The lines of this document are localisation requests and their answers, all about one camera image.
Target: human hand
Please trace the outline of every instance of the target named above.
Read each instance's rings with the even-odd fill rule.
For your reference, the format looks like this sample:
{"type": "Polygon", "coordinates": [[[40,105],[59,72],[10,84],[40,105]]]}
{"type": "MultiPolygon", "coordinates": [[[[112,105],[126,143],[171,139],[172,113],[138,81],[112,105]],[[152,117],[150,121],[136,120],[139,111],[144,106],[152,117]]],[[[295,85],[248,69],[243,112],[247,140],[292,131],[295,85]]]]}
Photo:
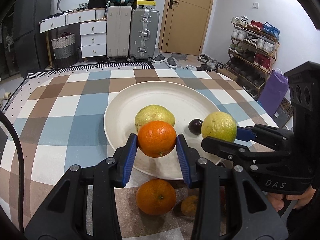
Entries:
{"type": "MultiPolygon", "coordinates": [[[[303,193],[302,195],[287,195],[287,200],[298,200],[294,209],[300,209],[307,205],[311,199],[313,198],[313,195],[315,194],[316,190],[312,188],[310,185],[308,189],[303,193]]],[[[271,205],[275,208],[275,210],[278,212],[280,209],[283,209],[284,207],[284,195],[283,194],[276,194],[276,193],[268,193],[267,195],[268,200],[270,201],[271,205]]]]}

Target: checkered tablecloth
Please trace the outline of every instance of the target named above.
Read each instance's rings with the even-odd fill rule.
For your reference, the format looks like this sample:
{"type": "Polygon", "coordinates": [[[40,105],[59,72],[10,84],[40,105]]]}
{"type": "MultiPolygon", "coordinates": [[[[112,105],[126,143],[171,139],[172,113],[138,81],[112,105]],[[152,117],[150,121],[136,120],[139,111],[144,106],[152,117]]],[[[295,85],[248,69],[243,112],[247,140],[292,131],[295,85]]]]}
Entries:
{"type": "MultiPolygon", "coordinates": [[[[231,114],[238,126],[255,123],[276,126],[240,86],[215,72],[132,69],[65,73],[53,77],[38,84],[14,122],[25,161],[25,226],[71,165],[93,166],[114,154],[103,129],[105,109],[121,90],[146,81],[168,81],[193,88],[221,111],[231,114]]],[[[258,148],[251,142],[246,145],[251,149],[258,148]]],[[[19,169],[10,136],[3,152],[0,178],[0,204],[17,225],[19,169]]],[[[139,211],[135,192],[150,179],[133,169],[127,187],[115,190],[122,237],[190,239],[191,218],[176,216],[174,212],[150,217],[139,211]]],[[[189,192],[183,183],[173,184],[178,203],[189,192]]]]}

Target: purple bag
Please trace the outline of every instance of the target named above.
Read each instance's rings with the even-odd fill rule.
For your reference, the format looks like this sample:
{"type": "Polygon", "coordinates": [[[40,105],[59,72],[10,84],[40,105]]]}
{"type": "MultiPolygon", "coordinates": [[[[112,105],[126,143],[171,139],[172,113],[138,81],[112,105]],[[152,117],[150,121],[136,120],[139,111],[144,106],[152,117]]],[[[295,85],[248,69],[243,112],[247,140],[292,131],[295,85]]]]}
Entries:
{"type": "Polygon", "coordinates": [[[271,72],[258,101],[263,109],[273,116],[289,89],[288,79],[277,69],[271,72]]]}

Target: white suitcase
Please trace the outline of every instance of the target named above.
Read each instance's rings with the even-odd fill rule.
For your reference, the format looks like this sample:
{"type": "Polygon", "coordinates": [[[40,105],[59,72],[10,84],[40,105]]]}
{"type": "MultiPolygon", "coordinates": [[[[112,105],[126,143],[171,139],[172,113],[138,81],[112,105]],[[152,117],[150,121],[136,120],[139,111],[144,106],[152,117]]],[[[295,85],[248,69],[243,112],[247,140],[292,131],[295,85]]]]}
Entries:
{"type": "Polygon", "coordinates": [[[107,16],[107,56],[128,57],[131,6],[111,6],[107,16]]]}

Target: white drawer cabinet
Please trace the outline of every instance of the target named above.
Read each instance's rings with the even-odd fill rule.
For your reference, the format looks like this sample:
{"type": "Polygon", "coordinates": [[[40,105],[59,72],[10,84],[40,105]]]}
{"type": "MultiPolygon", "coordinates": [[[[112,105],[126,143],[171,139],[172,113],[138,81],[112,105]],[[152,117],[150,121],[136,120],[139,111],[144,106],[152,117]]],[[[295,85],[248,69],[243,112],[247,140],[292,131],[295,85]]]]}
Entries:
{"type": "Polygon", "coordinates": [[[72,12],[72,13],[68,13],[67,15],[67,25],[73,24],[73,23],[94,21],[95,19],[96,19],[95,9],[72,12]]]}
{"type": "Polygon", "coordinates": [[[81,46],[106,44],[106,33],[87,34],[81,36],[81,46]]]}
{"type": "Polygon", "coordinates": [[[66,25],[66,15],[60,15],[58,17],[53,17],[43,22],[40,22],[40,32],[46,32],[58,27],[66,25]]]}
{"type": "Polygon", "coordinates": [[[82,46],[82,57],[96,57],[96,56],[105,56],[107,54],[107,45],[91,45],[91,46],[82,46]]]}
{"type": "Polygon", "coordinates": [[[106,33],[106,32],[107,32],[107,21],[105,20],[80,24],[80,35],[106,33]]]}

